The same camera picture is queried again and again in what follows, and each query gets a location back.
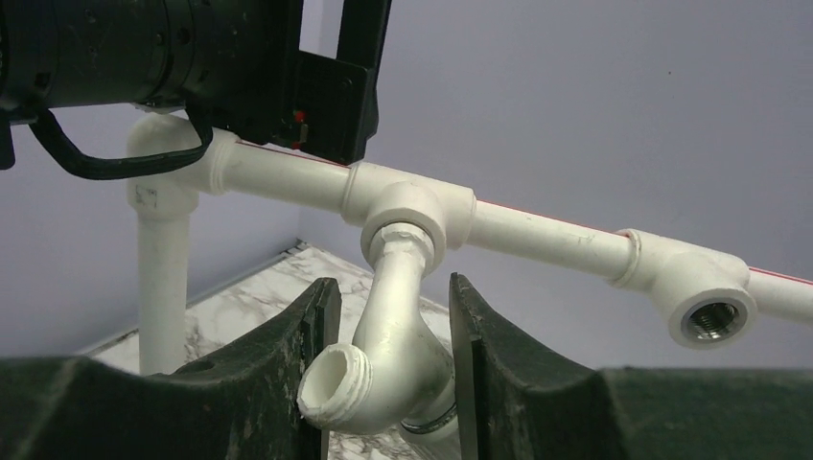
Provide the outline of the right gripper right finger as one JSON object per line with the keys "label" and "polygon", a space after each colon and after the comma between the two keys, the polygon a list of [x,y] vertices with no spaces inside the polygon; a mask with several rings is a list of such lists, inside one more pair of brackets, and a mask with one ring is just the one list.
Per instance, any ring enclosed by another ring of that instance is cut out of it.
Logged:
{"label": "right gripper right finger", "polygon": [[449,281],[466,459],[808,459],[812,375],[758,369],[593,370]]}

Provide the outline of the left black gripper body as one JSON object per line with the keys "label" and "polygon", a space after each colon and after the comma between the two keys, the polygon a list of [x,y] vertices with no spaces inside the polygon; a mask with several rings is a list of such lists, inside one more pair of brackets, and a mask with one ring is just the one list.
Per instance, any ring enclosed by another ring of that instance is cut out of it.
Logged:
{"label": "left black gripper body", "polygon": [[301,1],[193,1],[190,91],[212,127],[350,165],[378,128],[391,4],[343,1],[337,54],[300,47]]}

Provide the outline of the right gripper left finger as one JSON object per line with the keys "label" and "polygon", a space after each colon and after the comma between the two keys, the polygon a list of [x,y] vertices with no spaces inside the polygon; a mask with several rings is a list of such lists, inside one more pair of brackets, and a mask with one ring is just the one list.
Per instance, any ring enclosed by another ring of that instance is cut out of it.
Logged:
{"label": "right gripper left finger", "polygon": [[341,294],[320,278],[286,309],[170,375],[87,356],[1,363],[5,459],[324,459],[300,416],[307,366],[337,341]]}

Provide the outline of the white faucet chrome knob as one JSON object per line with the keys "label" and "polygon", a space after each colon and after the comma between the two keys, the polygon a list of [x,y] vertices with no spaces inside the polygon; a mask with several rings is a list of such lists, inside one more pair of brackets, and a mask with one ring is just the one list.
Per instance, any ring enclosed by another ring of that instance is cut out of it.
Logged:
{"label": "white faucet chrome knob", "polygon": [[452,425],[452,356],[419,312],[433,257],[430,237],[415,225],[376,233],[374,279],[352,341],[325,347],[300,382],[298,409],[312,426],[377,434],[398,425],[427,437]]}

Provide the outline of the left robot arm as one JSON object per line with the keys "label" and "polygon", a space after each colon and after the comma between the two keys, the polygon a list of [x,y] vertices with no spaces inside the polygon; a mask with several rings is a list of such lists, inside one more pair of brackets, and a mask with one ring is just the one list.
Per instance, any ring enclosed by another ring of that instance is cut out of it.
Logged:
{"label": "left robot arm", "polygon": [[[197,162],[216,129],[349,165],[379,123],[377,79],[391,5],[346,1],[335,57],[300,47],[300,1],[5,1],[1,166],[27,126],[68,173],[118,180]],[[104,159],[83,153],[54,110],[133,104],[183,110],[186,149]]]}

